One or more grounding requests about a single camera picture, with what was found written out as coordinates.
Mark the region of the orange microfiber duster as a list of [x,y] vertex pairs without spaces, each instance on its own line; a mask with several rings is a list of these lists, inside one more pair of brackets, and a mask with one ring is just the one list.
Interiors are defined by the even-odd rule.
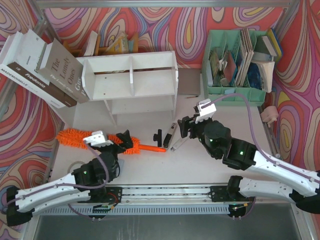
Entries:
[[[75,128],[67,128],[67,129],[61,130],[57,134],[56,139],[60,144],[64,146],[86,149],[83,139],[86,137],[90,137],[92,134],[95,134],[95,133],[98,133],[98,131],[93,132],[93,131],[79,130]],[[151,151],[151,152],[160,152],[160,153],[166,152],[166,149],[162,147],[140,144],[140,140],[136,137],[131,137],[131,140],[133,142],[133,148],[126,150],[124,152],[125,155],[140,154],[141,150]]]

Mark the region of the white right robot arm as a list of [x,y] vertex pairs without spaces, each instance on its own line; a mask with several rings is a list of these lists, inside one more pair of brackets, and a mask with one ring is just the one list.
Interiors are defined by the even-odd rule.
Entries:
[[250,171],[272,178],[271,181],[253,180],[233,175],[226,193],[239,198],[264,197],[286,200],[300,210],[319,214],[320,173],[308,171],[280,159],[257,146],[231,136],[231,130],[217,120],[196,122],[194,117],[178,120],[182,138],[198,139],[207,153],[234,170]]

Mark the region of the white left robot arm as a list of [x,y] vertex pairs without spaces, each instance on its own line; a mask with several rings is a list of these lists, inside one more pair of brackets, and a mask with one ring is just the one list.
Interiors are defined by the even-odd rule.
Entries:
[[117,133],[115,137],[116,140],[103,131],[84,137],[82,142],[94,154],[94,159],[57,180],[27,189],[9,187],[2,209],[8,226],[25,224],[34,216],[58,206],[102,202],[108,195],[106,185],[120,174],[118,155],[134,147],[129,130]]

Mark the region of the white wooden bookshelf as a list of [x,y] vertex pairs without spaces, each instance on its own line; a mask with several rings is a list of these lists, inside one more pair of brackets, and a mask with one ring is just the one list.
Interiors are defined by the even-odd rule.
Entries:
[[123,114],[176,116],[179,71],[174,51],[79,57],[89,100],[103,101],[110,120]]

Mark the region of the light blue calculator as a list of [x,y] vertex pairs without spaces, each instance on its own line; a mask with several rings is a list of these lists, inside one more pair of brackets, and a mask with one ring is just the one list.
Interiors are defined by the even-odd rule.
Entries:
[[119,173],[121,173],[122,170],[124,169],[125,161],[123,159],[119,159],[118,164],[119,164]]

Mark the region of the black marker pen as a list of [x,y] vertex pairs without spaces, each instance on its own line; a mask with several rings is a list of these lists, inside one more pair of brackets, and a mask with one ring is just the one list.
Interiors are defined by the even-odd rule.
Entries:
[[180,137],[170,148],[171,151],[176,151],[183,143],[185,143],[188,140],[187,137]]

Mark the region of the black and clear stapler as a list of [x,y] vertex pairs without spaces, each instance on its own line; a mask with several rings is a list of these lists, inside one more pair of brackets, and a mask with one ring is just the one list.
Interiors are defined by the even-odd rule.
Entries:
[[163,140],[163,148],[168,149],[171,144],[172,134],[167,133],[164,140]]

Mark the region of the black T-shaped clip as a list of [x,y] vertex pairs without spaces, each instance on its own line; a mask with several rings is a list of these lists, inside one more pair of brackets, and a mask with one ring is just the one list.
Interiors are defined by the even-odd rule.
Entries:
[[158,129],[157,132],[153,135],[153,141],[157,143],[157,147],[161,148],[163,145],[162,141],[162,130]]

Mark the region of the clear tape roll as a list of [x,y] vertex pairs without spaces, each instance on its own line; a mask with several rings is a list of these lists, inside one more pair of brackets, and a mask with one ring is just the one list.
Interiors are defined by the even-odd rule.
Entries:
[[83,161],[75,161],[73,162],[69,167],[67,172],[68,173],[72,173],[74,170],[80,168],[82,165],[84,165],[85,163]]

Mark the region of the pink plastic object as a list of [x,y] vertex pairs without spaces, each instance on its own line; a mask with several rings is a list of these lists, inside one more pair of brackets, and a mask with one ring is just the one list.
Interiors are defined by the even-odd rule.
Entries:
[[279,113],[277,107],[274,105],[266,107],[263,112],[260,114],[261,120],[264,123],[267,123],[270,128],[273,122],[276,122],[278,119]]

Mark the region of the green plastic desk organizer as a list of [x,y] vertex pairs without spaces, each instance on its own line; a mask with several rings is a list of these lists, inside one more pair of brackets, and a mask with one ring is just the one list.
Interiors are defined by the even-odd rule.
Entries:
[[259,69],[252,64],[257,38],[263,31],[210,30],[202,59],[204,97],[222,106],[259,107],[266,97]]

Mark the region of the books in organizer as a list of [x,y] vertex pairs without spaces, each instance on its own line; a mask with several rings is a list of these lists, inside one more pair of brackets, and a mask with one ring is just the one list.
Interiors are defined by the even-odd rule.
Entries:
[[210,30],[202,61],[202,78],[210,95],[227,89],[252,95],[270,93],[276,63],[283,51],[275,31]]

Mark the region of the books behind shelf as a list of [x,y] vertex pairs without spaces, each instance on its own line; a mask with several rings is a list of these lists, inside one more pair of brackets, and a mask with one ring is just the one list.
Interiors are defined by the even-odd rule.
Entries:
[[125,32],[121,32],[113,42],[108,46],[101,46],[102,37],[95,31],[91,31],[88,39],[81,49],[71,49],[67,41],[63,42],[63,46],[74,57],[93,57],[104,55],[119,55],[138,53],[139,51],[139,35],[135,33],[130,39]]

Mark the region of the grey hardcover book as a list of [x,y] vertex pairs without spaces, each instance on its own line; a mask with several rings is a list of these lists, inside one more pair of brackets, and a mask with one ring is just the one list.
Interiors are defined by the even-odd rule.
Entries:
[[83,65],[57,39],[46,45],[37,72],[78,103],[89,101],[82,85]]

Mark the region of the white Fredonia book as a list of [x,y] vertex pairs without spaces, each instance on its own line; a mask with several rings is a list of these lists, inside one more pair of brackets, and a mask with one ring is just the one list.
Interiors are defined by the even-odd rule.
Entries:
[[31,29],[10,35],[0,51],[0,73],[58,109],[73,107],[76,100],[37,72],[46,45]]

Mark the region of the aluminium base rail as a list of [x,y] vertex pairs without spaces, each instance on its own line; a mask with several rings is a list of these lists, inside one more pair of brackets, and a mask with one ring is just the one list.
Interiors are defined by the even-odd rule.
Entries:
[[270,198],[295,203],[299,199],[292,188],[276,181],[253,181],[242,179],[240,186],[114,186],[95,189],[77,189],[73,186],[38,186],[27,190],[30,203],[37,208],[53,208],[72,203],[106,204],[142,202],[252,202],[256,197]]

